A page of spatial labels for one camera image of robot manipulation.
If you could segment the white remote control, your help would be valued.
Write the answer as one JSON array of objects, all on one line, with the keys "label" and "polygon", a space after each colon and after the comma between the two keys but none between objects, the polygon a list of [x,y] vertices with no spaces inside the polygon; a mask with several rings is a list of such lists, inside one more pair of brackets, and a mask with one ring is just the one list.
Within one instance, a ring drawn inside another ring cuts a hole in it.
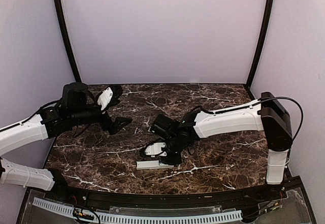
[{"label": "white remote control", "polygon": [[138,161],[137,170],[155,170],[155,169],[167,169],[173,168],[174,165],[166,165],[161,163],[159,160],[155,161]]}]

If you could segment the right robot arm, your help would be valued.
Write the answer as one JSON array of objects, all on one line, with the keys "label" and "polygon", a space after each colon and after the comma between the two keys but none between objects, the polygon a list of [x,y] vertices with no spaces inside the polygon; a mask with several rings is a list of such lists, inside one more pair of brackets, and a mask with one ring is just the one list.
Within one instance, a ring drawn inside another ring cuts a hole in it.
[{"label": "right robot arm", "polygon": [[215,135],[239,131],[263,131],[268,146],[266,184],[259,196],[271,200],[279,192],[283,181],[289,150],[297,134],[292,133],[289,112],[280,103],[286,97],[263,92],[259,99],[239,106],[206,110],[196,106],[180,121],[157,116],[149,131],[159,137],[144,150],[147,156],[159,156],[165,165],[181,164],[181,153],[195,141]]}]

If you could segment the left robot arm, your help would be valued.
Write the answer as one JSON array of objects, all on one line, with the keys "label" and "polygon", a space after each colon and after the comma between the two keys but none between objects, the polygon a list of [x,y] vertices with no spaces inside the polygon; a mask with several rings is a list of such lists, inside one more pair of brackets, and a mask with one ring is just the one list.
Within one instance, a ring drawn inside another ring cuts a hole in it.
[{"label": "left robot arm", "polygon": [[[132,119],[112,119],[107,110],[119,104],[122,94],[120,85],[110,85],[98,95],[93,95],[85,83],[66,84],[59,100],[49,102],[29,118],[1,129],[1,156],[36,141],[56,138],[80,125],[97,123],[110,135],[118,133]],[[59,170],[32,168],[3,157],[1,184],[51,191],[61,202],[72,197],[72,191]]]}]

